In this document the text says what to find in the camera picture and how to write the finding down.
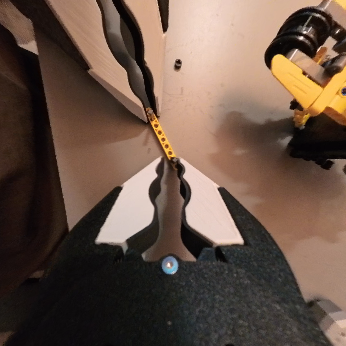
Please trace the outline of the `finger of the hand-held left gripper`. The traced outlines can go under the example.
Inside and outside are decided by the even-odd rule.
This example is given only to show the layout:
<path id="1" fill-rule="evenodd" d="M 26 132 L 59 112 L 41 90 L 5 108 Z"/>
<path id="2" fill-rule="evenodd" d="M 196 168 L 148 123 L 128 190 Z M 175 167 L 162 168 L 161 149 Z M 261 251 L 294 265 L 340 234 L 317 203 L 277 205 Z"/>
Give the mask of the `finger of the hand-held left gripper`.
<path id="1" fill-rule="evenodd" d="M 122 0 L 121 15 L 134 42 L 150 106 L 161 115 L 166 53 L 167 1 Z"/>
<path id="2" fill-rule="evenodd" d="M 126 70 L 113 56 L 95 0 L 48 0 L 49 8 L 86 61 L 88 73 L 133 115 L 148 122 L 140 99 L 130 88 Z"/>

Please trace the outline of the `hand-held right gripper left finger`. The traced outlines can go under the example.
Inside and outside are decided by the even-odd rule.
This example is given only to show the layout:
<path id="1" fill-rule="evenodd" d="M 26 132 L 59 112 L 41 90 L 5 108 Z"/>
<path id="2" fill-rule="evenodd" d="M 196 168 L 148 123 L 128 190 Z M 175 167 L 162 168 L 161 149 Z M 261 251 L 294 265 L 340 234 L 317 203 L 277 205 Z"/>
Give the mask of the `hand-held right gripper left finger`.
<path id="1" fill-rule="evenodd" d="M 159 236 L 158 206 L 165 159 L 157 158 L 122 186 L 95 244 L 119 246 L 123 252 L 140 255 L 152 247 Z"/>

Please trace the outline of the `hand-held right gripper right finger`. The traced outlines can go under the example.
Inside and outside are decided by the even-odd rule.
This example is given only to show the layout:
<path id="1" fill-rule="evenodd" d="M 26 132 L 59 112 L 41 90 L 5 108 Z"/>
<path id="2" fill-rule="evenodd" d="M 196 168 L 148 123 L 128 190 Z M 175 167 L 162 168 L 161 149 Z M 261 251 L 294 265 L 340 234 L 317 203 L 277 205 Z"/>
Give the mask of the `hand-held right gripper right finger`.
<path id="1" fill-rule="evenodd" d="M 205 248 L 244 245 L 220 186 L 182 158 L 176 166 L 184 200 L 181 239 L 186 249 L 198 258 Z"/>

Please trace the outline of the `yellow perforated toy beam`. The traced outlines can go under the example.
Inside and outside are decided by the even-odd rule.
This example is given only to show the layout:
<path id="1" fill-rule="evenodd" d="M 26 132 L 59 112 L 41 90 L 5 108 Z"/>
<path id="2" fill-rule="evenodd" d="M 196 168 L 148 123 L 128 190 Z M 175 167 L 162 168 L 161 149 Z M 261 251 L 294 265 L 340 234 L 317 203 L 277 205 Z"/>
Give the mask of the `yellow perforated toy beam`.
<path id="1" fill-rule="evenodd" d="M 161 127 L 161 125 L 159 123 L 157 116 L 156 116 L 155 121 L 150 122 L 150 124 L 153 128 L 153 131 L 154 131 L 157 139 L 160 142 L 160 145 L 162 146 L 162 149 L 163 149 L 168 161 L 170 161 L 170 159 L 176 157 L 176 155 L 174 153 L 174 150 L 173 150 L 169 140 L 167 139 L 165 132 L 163 131 L 163 128 Z"/>

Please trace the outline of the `yellow and black toy vehicle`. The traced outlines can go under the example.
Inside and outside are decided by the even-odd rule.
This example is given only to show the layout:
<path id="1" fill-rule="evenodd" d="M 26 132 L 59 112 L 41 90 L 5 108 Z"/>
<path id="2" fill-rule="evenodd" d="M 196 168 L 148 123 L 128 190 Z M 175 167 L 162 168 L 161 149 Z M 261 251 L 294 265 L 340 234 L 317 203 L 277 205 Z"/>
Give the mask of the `yellow and black toy vehicle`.
<path id="1" fill-rule="evenodd" d="M 293 97 L 290 156 L 325 170 L 346 157 L 345 17 L 345 0 L 299 9 L 264 55 L 272 75 Z"/>

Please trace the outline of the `grey toy battery box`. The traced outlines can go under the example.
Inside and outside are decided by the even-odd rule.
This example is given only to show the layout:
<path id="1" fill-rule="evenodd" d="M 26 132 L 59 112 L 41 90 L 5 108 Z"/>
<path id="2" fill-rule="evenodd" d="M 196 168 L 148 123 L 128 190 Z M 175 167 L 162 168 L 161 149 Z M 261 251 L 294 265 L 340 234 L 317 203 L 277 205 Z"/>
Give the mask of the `grey toy battery box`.
<path id="1" fill-rule="evenodd" d="M 334 346 L 346 345 L 346 312 L 329 299 L 308 302 L 320 329 Z"/>

